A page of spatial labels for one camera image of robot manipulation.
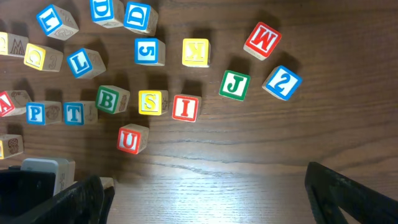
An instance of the wooden alphabet block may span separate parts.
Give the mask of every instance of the wooden alphabet block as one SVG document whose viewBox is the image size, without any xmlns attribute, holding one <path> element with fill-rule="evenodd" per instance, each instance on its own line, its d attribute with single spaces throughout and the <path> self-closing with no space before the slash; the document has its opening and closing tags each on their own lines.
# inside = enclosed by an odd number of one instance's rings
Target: wooden alphabet block
<svg viewBox="0 0 398 224">
<path fill-rule="evenodd" d="M 208 39 L 184 39 L 182 64 L 188 67 L 210 67 L 210 49 Z"/>
<path fill-rule="evenodd" d="M 27 37 L 0 32 L 0 55 L 25 57 Z"/>
<path fill-rule="evenodd" d="M 225 71 L 220 87 L 220 95 L 243 101 L 248 92 L 250 76 L 234 71 Z"/>
<path fill-rule="evenodd" d="M 139 65 L 164 66 L 166 45 L 156 38 L 136 38 L 135 63 Z"/>
<path fill-rule="evenodd" d="M 46 125 L 62 121 L 62 105 L 56 101 L 31 102 L 26 104 L 28 124 Z"/>
<path fill-rule="evenodd" d="M 75 78 L 92 79 L 106 71 L 100 53 L 95 50 L 80 49 L 69 55 L 67 62 Z"/>
<path fill-rule="evenodd" d="M 0 159 L 7 159 L 24 152 L 22 136 L 5 134 L 0 136 Z"/>
<path fill-rule="evenodd" d="M 294 72 L 284 66 L 278 66 L 262 84 L 262 88 L 278 99 L 289 100 L 302 81 Z"/>
<path fill-rule="evenodd" d="M 127 110 L 130 92 L 117 86 L 102 85 L 98 88 L 95 106 L 104 112 L 116 114 Z"/>
<path fill-rule="evenodd" d="M 124 26 L 137 34 L 154 36 L 158 18 L 158 13 L 150 5 L 128 2 Z"/>
<path fill-rule="evenodd" d="M 173 119 L 195 122 L 201 106 L 200 96 L 175 95 L 173 104 Z"/>
<path fill-rule="evenodd" d="M 24 64 L 40 71 L 59 72 L 63 53 L 35 44 L 27 44 Z"/>
<path fill-rule="evenodd" d="M 91 19 L 105 28 L 123 26 L 124 5 L 119 0 L 90 0 Z"/>
<path fill-rule="evenodd" d="M 70 12 L 52 4 L 38 13 L 36 19 L 47 37 L 67 40 L 79 31 Z"/>
<path fill-rule="evenodd" d="M 282 38 L 282 34 L 259 22 L 245 42 L 243 49 L 259 60 L 265 60 Z"/>
<path fill-rule="evenodd" d="M 24 114 L 26 104 L 31 101 L 25 90 L 2 91 L 0 93 L 0 117 Z"/>
<path fill-rule="evenodd" d="M 149 128 L 128 124 L 119 130 L 118 149 L 138 154 L 147 147 Z"/>
<path fill-rule="evenodd" d="M 85 125 L 98 122 L 95 101 L 75 101 L 63 104 L 63 118 L 66 125 Z"/>
<path fill-rule="evenodd" d="M 162 115 L 169 110 L 167 90 L 141 90 L 138 92 L 138 112 L 144 115 Z"/>
</svg>

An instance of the number block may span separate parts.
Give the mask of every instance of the number block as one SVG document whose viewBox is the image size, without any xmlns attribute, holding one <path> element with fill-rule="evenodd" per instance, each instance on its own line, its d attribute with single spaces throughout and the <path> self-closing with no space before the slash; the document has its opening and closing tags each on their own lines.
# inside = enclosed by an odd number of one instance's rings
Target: number block
<svg viewBox="0 0 398 224">
<path fill-rule="evenodd" d="M 210 67 L 210 49 L 208 39 L 184 39 L 182 64 L 188 67 Z"/>
<path fill-rule="evenodd" d="M 0 55 L 25 57 L 27 37 L 0 32 Z"/>
<path fill-rule="evenodd" d="M 41 45 L 27 44 L 24 64 L 40 71 L 59 72 L 63 53 Z"/>
<path fill-rule="evenodd" d="M 150 5 L 128 2 L 124 26 L 137 34 L 154 36 L 158 18 L 158 13 Z"/>
<path fill-rule="evenodd" d="M 52 4 L 38 13 L 36 19 L 47 37 L 67 40 L 79 31 L 70 12 Z"/>
<path fill-rule="evenodd" d="M 138 154 L 147 147 L 149 128 L 128 124 L 119 129 L 118 149 Z"/>
<path fill-rule="evenodd" d="M 119 0 L 90 0 L 91 19 L 105 28 L 123 26 L 124 5 Z"/>
<path fill-rule="evenodd" d="M 92 79 L 106 71 L 100 53 L 95 50 L 80 49 L 69 55 L 67 62 L 75 78 Z"/>
<path fill-rule="evenodd" d="M 26 104 L 31 101 L 25 90 L 0 92 L 0 117 L 24 114 Z"/>
<path fill-rule="evenodd" d="M 234 71 L 225 71 L 220 87 L 220 95 L 243 101 L 248 92 L 250 76 Z"/>
<path fill-rule="evenodd" d="M 7 159 L 24 152 L 22 136 L 5 134 L 0 136 L 0 159 Z"/>
<path fill-rule="evenodd" d="M 85 125 L 98 122 L 95 101 L 75 101 L 63 104 L 63 118 L 66 125 Z"/>
<path fill-rule="evenodd" d="M 95 106 L 104 112 L 116 114 L 127 110 L 130 92 L 117 86 L 102 85 L 98 88 Z"/>
<path fill-rule="evenodd" d="M 265 60 L 282 38 L 282 34 L 259 22 L 245 42 L 243 49 L 259 60 Z"/>
<path fill-rule="evenodd" d="M 201 97 L 190 95 L 175 95 L 173 104 L 173 119 L 195 122 L 200 111 Z"/>
<path fill-rule="evenodd" d="M 156 38 L 136 38 L 134 59 L 139 65 L 164 66 L 166 45 Z"/>
<path fill-rule="evenodd" d="M 31 102 L 26 104 L 28 124 L 46 125 L 62 121 L 62 104 L 56 101 Z"/>
<path fill-rule="evenodd" d="M 278 99 L 289 100 L 302 81 L 294 72 L 284 66 L 278 66 L 262 84 L 262 88 Z"/>
</svg>

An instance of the wooden surface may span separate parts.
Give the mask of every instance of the wooden surface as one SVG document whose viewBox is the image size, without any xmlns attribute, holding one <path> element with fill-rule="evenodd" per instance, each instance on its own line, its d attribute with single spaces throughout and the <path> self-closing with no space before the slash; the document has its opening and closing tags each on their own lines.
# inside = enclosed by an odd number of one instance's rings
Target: wooden surface
<svg viewBox="0 0 398 224">
<path fill-rule="evenodd" d="M 395 0 L 144 1 L 159 12 L 157 37 L 166 66 L 134 64 L 134 38 L 119 27 L 91 21 L 88 1 L 0 1 L 0 30 L 28 35 L 65 56 L 97 50 L 107 72 L 74 79 L 39 72 L 22 59 L 0 57 L 0 89 L 27 90 L 35 101 L 95 100 L 99 85 L 131 91 L 125 113 L 100 113 L 85 127 L 27 125 L 25 116 L 0 119 L 2 133 L 22 134 L 26 157 L 69 157 L 78 179 L 118 179 L 108 223 L 315 223 L 303 186 L 309 161 L 398 199 L 398 2 Z M 35 15 L 53 3 L 72 13 L 80 31 L 63 42 L 47 38 Z M 243 50 L 257 22 L 282 33 L 265 61 Z M 210 68 L 181 63 L 182 40 L 208 38 Z M 261 88 L 285 65 L 303 78 L 288 102 Z M 244 102 L 218 95 L 226 69 L 246 73 Z M 195 124 L 137 112 L 139 90 L 169 90 L 203 97 Z M 148 148 L 134 156 L 116 150 L 118 129 L 150 127 Z"/>
</svg>

